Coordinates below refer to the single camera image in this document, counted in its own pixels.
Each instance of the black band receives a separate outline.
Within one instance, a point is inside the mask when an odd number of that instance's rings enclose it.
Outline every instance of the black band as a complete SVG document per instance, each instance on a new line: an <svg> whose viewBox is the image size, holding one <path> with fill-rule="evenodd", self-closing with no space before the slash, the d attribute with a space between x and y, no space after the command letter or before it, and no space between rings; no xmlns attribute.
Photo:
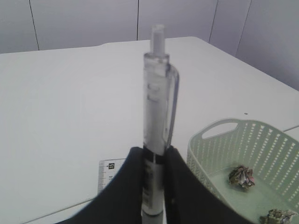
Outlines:
<svg viewBox="0 0 299 224"><path fill-rule="evenodd" d="M160 165L164 164L164 156L153 153L145 146L143 146L143 153L144 158L149 160L150 162Z"/></svg>

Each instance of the plastic basket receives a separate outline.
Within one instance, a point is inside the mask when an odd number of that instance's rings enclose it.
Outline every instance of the plastic basket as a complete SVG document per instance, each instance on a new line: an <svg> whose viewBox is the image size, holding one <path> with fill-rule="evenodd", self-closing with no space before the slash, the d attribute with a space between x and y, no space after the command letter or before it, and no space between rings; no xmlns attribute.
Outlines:
<svg viewBox="0 0 299 224"><path fill-rule="evenodd" d="M216 136L206 139L202 137L210 129L226 123L236 123L237 126L234 130ZM229 187L227 174L232 167L241 164L252 168L254 172L256 185L248 190L250 197L248 192L235 193ZM187 165L207 189L238 213L253 206L254 211L243 214L253 222L257 223L259 216L267 215L274 208L299 212L299 142L266 123L225 119L211 124L190 139ZM220 182L226 182L225 190L221 190L221 186L217 184L219 181L213 181L217 173L223 174ZM259 185L266 190L264 193L258 192L259 196L252 201L251 197L257 194L255 188L258 189ZM269 202L269 207L259 206L258 204L268 200L260 199L268 192L266 197L273 199L275 195L278 203Z"/></svg>

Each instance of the basket handle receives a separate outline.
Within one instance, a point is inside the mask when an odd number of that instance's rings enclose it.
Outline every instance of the basket handle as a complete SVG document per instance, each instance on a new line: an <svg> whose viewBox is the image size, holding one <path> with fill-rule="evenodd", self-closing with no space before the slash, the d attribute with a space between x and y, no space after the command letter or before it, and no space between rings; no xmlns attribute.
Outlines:
<svg viewBox="0 0 299 224"><path fill-rule="evenodd" d="M239 124L242 123L242 122L243 122L242 120L234 119L234 118L218 120L218 121L214 122L213 124L205 127L200 133L198 133L198 137L200 137L201 139L208 139L208 138L215 137L215 136L218 136L218 135L222 135L222 134L225 134L225 133L228 133L228 132L232 132L232 131L236 130L239 127ZM202 137L202 135L204 133L206 133L207 131L211 130L212 128L217 127L219 125L223 125L223 124L229 124L229 123L236 123L237 126L233 130L229 130L229 131L226 131L226 132L221 132L219 134L216 134L216 135L213 135L213 136L209 136L207 138L203 138Z"/></svg>

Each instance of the pen clip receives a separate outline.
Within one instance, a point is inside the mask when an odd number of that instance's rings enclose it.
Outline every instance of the pen clip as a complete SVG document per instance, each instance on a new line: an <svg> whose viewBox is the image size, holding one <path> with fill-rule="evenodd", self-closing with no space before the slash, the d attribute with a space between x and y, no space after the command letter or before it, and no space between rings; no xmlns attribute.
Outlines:
<svg viewBox="0 0 299 224"><path fill-rule="evenodd" d="M169 79L169 95L168 95L168 108L166 114L166 123L164 129L164 139L166 141L165 149L168 149L171 145L174 120L176 115L177 100L178 100L178 84L179 74L178 70L169 64L169 70L167 77Z"/></svg>

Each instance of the white wall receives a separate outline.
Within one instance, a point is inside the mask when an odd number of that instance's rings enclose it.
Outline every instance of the white wall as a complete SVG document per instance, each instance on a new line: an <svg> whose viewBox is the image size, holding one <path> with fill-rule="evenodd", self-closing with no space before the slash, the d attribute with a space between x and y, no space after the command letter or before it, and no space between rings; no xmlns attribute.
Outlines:
<svg viewBox="0 0 299 224"><path fill-rule="evenodd" d="M137 0L31 0L40 49L136 40Z"/></svg>
<svg viewBox="0 0 299 224"><path fill-rule="evenodd" d="M251 0L218 0L209 43L235 56Z"/></svg>
<svg viewBox="0 0 299 224"><path fill-rule="evenodd" d="M217 0L140 0L138 39L150 38L153 24L164 24L166 37L196 36L208 41Z"/></svg>
<svg viewBox="0 0 299 224"><path fill-rule="evenodd" d="M27 0L0 0L0 53L37 50Z"/></svg>
<svg viewBox="0 0 299 224"><path fill-rule="evenodd" d="M237 58L299 90L299 1L252 0Z"/></svg>

